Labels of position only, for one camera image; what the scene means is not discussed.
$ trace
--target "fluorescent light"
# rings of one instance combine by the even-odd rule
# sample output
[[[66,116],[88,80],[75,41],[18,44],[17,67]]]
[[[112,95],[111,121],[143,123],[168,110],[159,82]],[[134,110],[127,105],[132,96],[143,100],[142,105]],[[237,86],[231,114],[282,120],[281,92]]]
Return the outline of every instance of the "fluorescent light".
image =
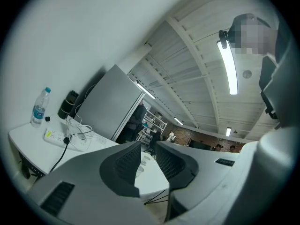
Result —
[[[228,41],[227,43],[227,48],[224,49],[222,47],[221,42],[217,42],[217,46],[221,52],[226,72],[227,72],[227,77],[228,77],[228,83],[229,83],[229,92],[231,95],[237,95],[238,94],[238,80],[236,78],[236,70],[235,70],[235,64],[233,60],[233,54],[231,52],[231,48],[229,46]]]
[[[228,127],[226,130],[226,136],[229,137],[231,132],[231,127]]]
[[[151,98],[155,99],[155,97],[151,93],[149,93],[141,84],[138,83],[137,86],[140,89],[142,89],[145,93],[147,93]]]
[[[180,125],[183,125],[182,122],[180,122],[177,118],[174,118]]]

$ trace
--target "power strip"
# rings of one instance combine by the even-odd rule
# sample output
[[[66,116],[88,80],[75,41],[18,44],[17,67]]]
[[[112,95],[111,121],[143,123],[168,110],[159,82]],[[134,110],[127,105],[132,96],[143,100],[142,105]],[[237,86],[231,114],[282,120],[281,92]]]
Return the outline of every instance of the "power strip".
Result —
[[[44,136],[44,140],[48,143],[58,145],[60,147],[65,147],[64,143],[65,135],[61,132],[58,132],[52,128],[47,128]]]
[[[44,140],[48,143],[58,145],[60,147],[65,148],[66,144],[64,143],[64,138],[66,136],[58,132],[52,128],[47,128],[44,136]],[[90,141],[83,140],[78,137],[78,135],[72,135],[70,144],[68,145],[67,149],[75,150],[75,151],[86,151],[88,149],[88,146],[90,144]]]

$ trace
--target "black cylinder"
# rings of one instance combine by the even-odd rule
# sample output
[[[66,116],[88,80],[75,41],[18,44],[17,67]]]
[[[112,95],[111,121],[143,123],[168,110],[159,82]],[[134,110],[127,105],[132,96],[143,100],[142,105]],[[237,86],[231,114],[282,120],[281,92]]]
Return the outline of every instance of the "black cylinder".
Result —
[[[74,90],[70,91],[66,99],[62,102],[60,109],[58,111],[58,116],[61,119],[66,119],[67,116],[72,111],[72,108],[75,104],[76,99],[78,98],[78,93]]]

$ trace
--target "brick wall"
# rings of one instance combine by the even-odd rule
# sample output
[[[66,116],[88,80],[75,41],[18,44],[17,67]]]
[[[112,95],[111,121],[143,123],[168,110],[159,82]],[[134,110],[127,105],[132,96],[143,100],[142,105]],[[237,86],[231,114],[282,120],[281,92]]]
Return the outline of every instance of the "brick wall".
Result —
[[[163,132],[163,135],[168,137],[170,131],[173,131],[176,135],[175,143],[180,145],[187,144],[189,139],[191,138],[192,140],[198,142],[202,141],[204,144],[211,146],[211,148],[216,146],[217,144],[221,144],[223,145],[221,151],[230,151],[230,146],[234,145],[235,151],[239,152],[239,150],[241,150],[241,148],[244,146],[244,143],[234,142],[226,139],[219,140],[217,137],[206,135],[203,133],[198,133],[189,129],[178,127],[176,125],[173,125],[172,123],[168,123],[167,127]]]

